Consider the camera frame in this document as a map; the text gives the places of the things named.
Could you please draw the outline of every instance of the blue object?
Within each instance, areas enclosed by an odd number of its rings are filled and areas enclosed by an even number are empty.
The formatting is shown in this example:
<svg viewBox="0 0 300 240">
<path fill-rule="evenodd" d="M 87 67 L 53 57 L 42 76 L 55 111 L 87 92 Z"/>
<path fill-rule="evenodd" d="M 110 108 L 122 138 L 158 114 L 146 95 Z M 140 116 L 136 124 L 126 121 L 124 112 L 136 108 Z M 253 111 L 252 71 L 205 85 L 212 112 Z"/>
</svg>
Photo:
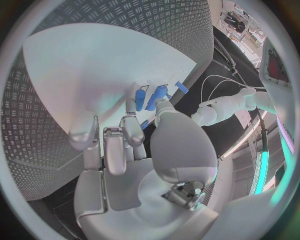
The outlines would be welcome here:
<svg viewBox="0 0 300 240">
<path fill-rule="evenodd" d="M 140 125 L 141 129 L 144 130 L 146 127 L 148 127 L 148 123 L 149 123 L 149 120 L 143 121 L 142 124 Z"/>
<path fill-rule="evenodd" d="M 166 86 L 158 86 L 155 92 L 150 97 L 146 110 L 147 111 L 154 111 L 155 110 L 155 101 L 157 99 L 162 99 L 168 92 L 168 88 Z"/>
<path fill-rule="evenodd" d="M 166 97 L 167 97 L 167 99 L 169 99 L 169 100 L 172 98 L 172 96 L 169 95 L 169 94 L 166 94 Z"/>
<path fill-rule="evenodd" d="M 146 92 L 139 89 L 135 92 L 135 109 L 140 112 L 143 109 L 144 101 L 146 97 Z"/>
<path fill-rule="evenodd" d="M 175 84 L 184 94 L 188 93 L 188 89 L 180 81 Z"/>
</svg>

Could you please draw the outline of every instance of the white robotic arm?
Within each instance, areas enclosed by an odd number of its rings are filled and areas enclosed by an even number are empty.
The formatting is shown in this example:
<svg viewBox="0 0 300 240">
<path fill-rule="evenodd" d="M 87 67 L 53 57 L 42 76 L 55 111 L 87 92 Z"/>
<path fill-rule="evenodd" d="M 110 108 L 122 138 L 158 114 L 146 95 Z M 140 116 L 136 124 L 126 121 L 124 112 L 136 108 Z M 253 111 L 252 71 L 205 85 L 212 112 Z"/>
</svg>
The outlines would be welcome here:
<svg viewBox="0 0 300 240">
<path fill-rule="evenodd" d="M 240 109 L 251 111 L 256 107 L 276 114 L 268 93 L 246 87 L 233 96 L 221 96 L 202 102 L 191 119 L 200 127 L 210 126 L 230 118 Z"/>
</svg>

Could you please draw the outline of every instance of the textured metal wall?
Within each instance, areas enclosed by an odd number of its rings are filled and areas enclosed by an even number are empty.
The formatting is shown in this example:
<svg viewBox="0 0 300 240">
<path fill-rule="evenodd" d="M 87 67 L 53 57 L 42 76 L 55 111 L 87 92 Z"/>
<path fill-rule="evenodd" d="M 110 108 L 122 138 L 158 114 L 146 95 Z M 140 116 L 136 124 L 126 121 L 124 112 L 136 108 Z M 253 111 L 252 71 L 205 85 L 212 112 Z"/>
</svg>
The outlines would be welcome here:
<svg viewBox="0 0 300 240">
<path fill-rule="evenodd" d="M 174 47 L 197 63 L 184 82 L 188 88 L 213 59 L 213 27 L 207 0 L 67 0 L 34 33 L 75 23 L 120 26 Z M 171 102 L 175 104 L 182 96 L 177 92 Z M 67 134 L 39 99 L 22 52 L 11 68 L 2 104 L 6 158 L 27 200 L 46 197 L 81 173 L 82 153 L 70 146 Z"/>
</svg>

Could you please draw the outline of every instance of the teal light strip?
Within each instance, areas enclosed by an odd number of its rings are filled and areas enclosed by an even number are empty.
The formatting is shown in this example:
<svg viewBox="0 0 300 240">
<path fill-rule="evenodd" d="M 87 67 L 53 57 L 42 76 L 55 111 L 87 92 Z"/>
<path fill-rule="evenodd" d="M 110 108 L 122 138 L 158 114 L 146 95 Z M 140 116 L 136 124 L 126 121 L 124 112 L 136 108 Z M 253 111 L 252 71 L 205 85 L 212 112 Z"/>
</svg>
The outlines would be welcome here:
<svg viewBox="0 0 300 240">
<path fill-rule="evenodd" d="M 261 163 L 258 182 L 254 194 L 260 194 L 265 187 L 266 177 L 268 173 L 268 164 L 269 164 L 269 152 L 263 151 L 261 154 Z"/>
</svg>

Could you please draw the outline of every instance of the white cable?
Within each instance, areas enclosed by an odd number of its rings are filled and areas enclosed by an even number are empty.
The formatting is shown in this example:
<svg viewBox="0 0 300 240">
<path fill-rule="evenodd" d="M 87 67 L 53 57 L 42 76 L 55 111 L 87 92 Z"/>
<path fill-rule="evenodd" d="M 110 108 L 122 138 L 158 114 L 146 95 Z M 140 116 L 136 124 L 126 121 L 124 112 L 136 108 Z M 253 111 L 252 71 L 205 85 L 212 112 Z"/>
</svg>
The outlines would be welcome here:
<svg viewBox="0 0 300 240">
<path fill-rule="evenodd" d="M 224 76 L 220 76 L 220 75 L 213 74 L 213 75 L 209 75 L 208 77 L 206 77 L 206 78 L 204 79 L 204 81 L 202 82 L 202 86 L 201 86 L 201 103 L 202 103 L 202 100 L 203 100 L 203 98 L 202 98 L 202 96 L 203 96 L 203 95 L 202 95 L 202 92 L 203 92 L 203 85 L 204 85 L 204 83 L 206 82 L 206 80 L 207 80 L 209 77 L 212 77 L 212 76 L 216 76 L 216 77 L 220 77 L 220 78 L 222 78 L 222 79 L 226 79 L 227 81 L 231 81 L 231 82 L 237 83 L 237 84 L 239 84 L 239 85 L 241 85 L 241 86 L 243 86 L 243 87 L 247 87 L 247 88 L 265 89 L 265 88 L 262 87 L 262 86 L 247 86 L 247 85 L 241 84 L 241 83 L 239 83 L 239 82 L 237 82 L 237 81 L 235 81 L 235 80 L 233 80 L 233 79 L 230 79 L 230 78 L 227 78 L 227 77 L 224 77 Z M 212 92 L 211 92 L 211 94 L 210 94 L 208 100 L 210 99 L 210 97 L 212 96 L 212 94 L 213 94 L 213 92 L 216 90 L 216 88 L 217 88 L 221 83 L 223 83 L 223 82 L 225 82 L 225 81 L 221 81 L 221 82 L 214 88 L 214 90 L 212 90 Z"/>
</svg>

